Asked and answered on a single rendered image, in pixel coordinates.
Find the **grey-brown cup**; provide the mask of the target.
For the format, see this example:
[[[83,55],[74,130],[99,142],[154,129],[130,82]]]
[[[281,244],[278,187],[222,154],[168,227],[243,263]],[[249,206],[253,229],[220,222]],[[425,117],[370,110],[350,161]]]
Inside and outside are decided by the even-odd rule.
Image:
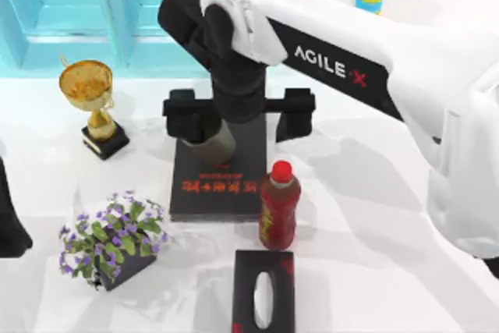
[[[235,138],[233,137],[228,123],[220,121],[219,126],[212,126],[211,135],[201,143],[182,142],[198,157],[208,165],[223,165],[230,161],[235,154]]]

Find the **black book with red lettering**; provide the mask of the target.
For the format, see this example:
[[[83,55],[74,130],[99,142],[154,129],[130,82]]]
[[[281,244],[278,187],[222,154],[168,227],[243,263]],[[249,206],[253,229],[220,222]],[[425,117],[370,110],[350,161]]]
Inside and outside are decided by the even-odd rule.
[[[169,214],[172,221],[256,221],[259,185],[267,173],[264,115],[229,126],[236,149],[228,164],[206,165],[176,142]]]

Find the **red bottle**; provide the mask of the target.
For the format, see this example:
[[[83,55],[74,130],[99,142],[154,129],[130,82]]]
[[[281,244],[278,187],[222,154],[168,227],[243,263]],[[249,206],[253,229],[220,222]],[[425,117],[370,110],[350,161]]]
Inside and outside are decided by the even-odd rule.
[[[288,161],[276,161],[260,183],[259,238],[269,250],[286,250],[296,230],[301,185]]]

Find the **gold trophy on black base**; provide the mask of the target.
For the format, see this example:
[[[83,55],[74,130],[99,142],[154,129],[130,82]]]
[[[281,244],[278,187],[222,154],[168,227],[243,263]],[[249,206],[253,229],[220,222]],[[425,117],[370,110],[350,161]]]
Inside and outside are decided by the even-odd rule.
[[[59,60],[64,66],[59,89],[73,107],[90,114],[82,128],[83,143],[107,160],[129,143],[126,131],[108,113],[114,107],[112,70],[96,60]]]

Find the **purple flowers in black pot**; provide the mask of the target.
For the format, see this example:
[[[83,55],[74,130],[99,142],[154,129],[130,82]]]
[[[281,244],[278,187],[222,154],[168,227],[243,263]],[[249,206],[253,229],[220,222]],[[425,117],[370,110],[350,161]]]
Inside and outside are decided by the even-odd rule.
[[[79,214],[72,228],[61,227],[59,269],[111,291],[156,261],[168,241],[163,221],[160,204],[138,200],[132,190],[114,193],[95,215]]]

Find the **light blue rack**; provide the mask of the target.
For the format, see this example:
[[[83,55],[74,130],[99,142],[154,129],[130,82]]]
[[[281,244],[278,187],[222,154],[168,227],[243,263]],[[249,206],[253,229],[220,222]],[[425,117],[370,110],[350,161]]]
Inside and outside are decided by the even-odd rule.
[[[0,0],[0,77],[51,77],[61,58],[116,76],[190,78],[204,69],[157,24],[161,0]]]

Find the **black tissue box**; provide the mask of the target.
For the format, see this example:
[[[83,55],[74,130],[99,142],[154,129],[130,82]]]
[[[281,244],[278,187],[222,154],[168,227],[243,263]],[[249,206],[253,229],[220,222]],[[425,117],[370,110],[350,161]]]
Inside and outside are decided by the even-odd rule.
[[[253,293],[260,274],[270,276],[272,318],[259,328],[254,317]],[[231,333],[296,333],[294,253],[236,250]]]

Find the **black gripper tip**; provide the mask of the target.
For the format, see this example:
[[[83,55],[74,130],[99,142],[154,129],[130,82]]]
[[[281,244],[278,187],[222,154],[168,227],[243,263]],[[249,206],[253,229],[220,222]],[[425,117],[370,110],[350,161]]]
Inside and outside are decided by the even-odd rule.
[[[0,259],[20,258],[32,246],[33,241],[12,204],[5,166],[0,156]]]

